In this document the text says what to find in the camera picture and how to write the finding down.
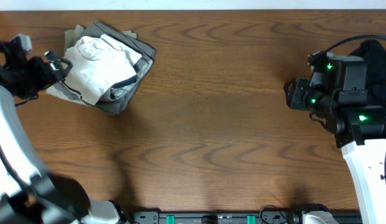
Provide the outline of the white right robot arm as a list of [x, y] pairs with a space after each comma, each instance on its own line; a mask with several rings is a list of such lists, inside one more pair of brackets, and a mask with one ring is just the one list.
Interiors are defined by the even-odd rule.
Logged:
[[362, 85], [328, 88], [297, 78], [284, 85], [287, 106], [308, 111], [335, 137], [352, 176], [364, 223], [386, 223], [386, 106], [369, 104]]

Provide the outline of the folded grey garment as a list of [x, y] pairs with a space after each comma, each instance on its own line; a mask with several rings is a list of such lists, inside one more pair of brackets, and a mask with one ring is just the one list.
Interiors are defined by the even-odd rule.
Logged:
[[[98, 38], [103, 34], [111, 36], [112, 38], [134, 49], [136, 52], [142, 54], [142, 58], [134, 65], [134, 69], [137, 72], [137, 75], [123, 82], [114, 84], [95, 105], [91, 105], [83, 101], [81, 98], [79, 102], [83, 103], [85, 106], [97, 108], [109, 114], [120, 114], [125, 110], [128, 102], [136, 92], [140, 82], [151, 69], [154, 63], [156, 51], [146, 43], [139, 41], [137, 34], [133, 31], [114, 30], [113, 28], [98, 21], [85, 28], [80, 38], [83, 36]], [[64, 81], [65, 79], [61, 80], [60, 82], [66, 86]], [[72, 93], [77, 94], [75, 91], [71, 89], [69, 90]]]

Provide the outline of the folded beige garment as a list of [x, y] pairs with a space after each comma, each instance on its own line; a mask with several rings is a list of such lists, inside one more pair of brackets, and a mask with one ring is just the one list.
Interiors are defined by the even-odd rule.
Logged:
[[[76, 25], [73, 30], [65, 31], [65, 50], [75, 45], [75, 43], [80, 39], [82, 32], [85, 30], [83, 26]], [[72, 101], [78, 104], [80, 103], [79, 94], [72, 93], [66, 86], [64, 86], [61, 82], [54, 84], [46, 90], [46, 93], [52, 96], [56, 96], [57, 98]]]

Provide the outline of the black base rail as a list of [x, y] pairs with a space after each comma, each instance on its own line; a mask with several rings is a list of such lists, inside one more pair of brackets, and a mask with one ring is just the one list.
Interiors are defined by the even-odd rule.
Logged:
[[140, 211], [131, 214], [131, 224], [363, 224], [359, 212], [331, 211], [320, 203], [298, 208], [266, 205], [250, 212], [162, 212]]

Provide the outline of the black crumpled garment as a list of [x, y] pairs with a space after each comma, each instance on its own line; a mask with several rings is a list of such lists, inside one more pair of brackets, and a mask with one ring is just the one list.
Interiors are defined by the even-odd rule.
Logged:
[[369, 103], [386, 107], [386, 49], [378, 40], [370, 39], [349, 55], [362, 57], [367, 66], [365, 87]]

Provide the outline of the white t-shirt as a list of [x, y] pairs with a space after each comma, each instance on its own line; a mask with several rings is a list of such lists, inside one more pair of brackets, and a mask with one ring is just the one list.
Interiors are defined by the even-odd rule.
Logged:
[[142, 54], [103, 34], [98, 38], [83, 36], [66, 50], [65, 58], [73, 65], [64, 81], [67, 88], [95, 105], [114, 84], [137, 75], [134, 65]]

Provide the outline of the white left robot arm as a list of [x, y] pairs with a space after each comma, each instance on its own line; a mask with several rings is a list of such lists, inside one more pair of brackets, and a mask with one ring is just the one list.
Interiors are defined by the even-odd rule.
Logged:
[[76, 180], [50, 171], [19, 121], [14, 97], [32, 100], [71, 69], [52, 51], [45, 56], [20, 50], [0, 65], [0, 223], [127, 223], [113, 201], [91, 200]]

